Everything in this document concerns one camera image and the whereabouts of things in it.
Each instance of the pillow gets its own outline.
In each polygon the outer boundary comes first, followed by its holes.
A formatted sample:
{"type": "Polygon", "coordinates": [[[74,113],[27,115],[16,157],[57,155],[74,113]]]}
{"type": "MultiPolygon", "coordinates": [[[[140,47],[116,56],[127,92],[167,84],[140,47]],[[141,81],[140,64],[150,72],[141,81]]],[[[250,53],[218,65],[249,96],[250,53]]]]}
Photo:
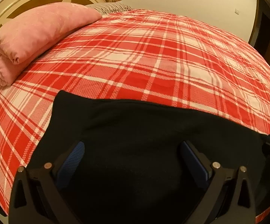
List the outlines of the pillow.
{"type": "Polygon", "coordinates": [[[51,3],[30,9],[0,28],[0,84],[11,85],[39,55],[76,29],[102,18],[75,3],[51,3]]]}
{"type": "Polygon", "coordinates": [[[119,2],[94,3],[86,6],[96,9],[103,15],[109,13],[121,13],[133,9],[130,6],[119,2]]]}

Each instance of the mattress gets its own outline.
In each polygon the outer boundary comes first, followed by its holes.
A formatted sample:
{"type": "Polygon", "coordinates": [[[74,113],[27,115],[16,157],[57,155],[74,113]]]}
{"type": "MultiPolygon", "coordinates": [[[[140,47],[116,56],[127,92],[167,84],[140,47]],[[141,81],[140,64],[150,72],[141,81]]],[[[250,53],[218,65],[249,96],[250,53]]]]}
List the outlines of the mattress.
{"type": "Polygon", "coordinates": [[[30,161],[60,90],[196,109],[270,133],[270,67],[249,44],[184,16],[106,15],[61,40],[12,86],[0,86],[0,204],[6,212],[16,170],[30,161]]]}

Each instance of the white wall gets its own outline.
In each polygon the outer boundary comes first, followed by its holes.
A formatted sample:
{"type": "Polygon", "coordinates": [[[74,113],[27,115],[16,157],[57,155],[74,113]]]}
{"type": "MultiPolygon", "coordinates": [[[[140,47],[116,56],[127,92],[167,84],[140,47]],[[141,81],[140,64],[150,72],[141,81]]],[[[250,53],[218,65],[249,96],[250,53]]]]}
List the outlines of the white wall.
{"type": "Polygon", "coordinates": [[[256,0],[122,0],[137,9],[185,15],[234,33],[248,42],[255,18],[256,0]]]}

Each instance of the metal rivet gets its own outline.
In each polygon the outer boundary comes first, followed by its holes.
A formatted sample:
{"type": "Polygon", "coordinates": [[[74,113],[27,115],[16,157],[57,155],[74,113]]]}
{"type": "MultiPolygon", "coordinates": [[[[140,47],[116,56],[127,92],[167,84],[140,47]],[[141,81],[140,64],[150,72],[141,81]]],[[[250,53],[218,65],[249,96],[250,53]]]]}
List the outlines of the metal rivet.
{"type": "Polygon", "coordinates": [[[45,169],[50,169],[52,167],[52,163],[47,162],[47,163],[45,163],[44,167],[45,167],[45,169]]]}
{"type": "Polygon", "coordinates": [[[247,171],[247,168],[245,166],[240,166],[240,170],[245,173],[247,171]]]}
{"type": "Polygon", "coordinates": [[[219,169],[221,167],[221,164],[218,163],[217,161],[215,161],[212,163],[212,166],[213,166],[213,168],[219,169]]]}
{"type": "Polygon", "coordinates": [[[19,173],[22,173],[22,172],[24,171],[24,169],[25,169],[25,168],[24,168],[23,166],[20,166],[20,167],[18,168],[18,172],[19,172],[19,173]]]}

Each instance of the plaid pattern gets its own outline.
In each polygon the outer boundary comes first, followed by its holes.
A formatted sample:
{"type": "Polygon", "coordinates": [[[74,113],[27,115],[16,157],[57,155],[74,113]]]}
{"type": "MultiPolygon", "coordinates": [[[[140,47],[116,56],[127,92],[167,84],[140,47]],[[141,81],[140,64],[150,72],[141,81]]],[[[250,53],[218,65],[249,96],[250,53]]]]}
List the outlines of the plaid pattern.
{"type": "Polygon", "coordinates": [[[45,133],[59,90],[201,110],[270,133],[270,67],[247,43],[168,13],[106,15],[60,41],[12,86],[0,86],[0,204],[6,212],[16,170],[28,164],[45,133]]]}

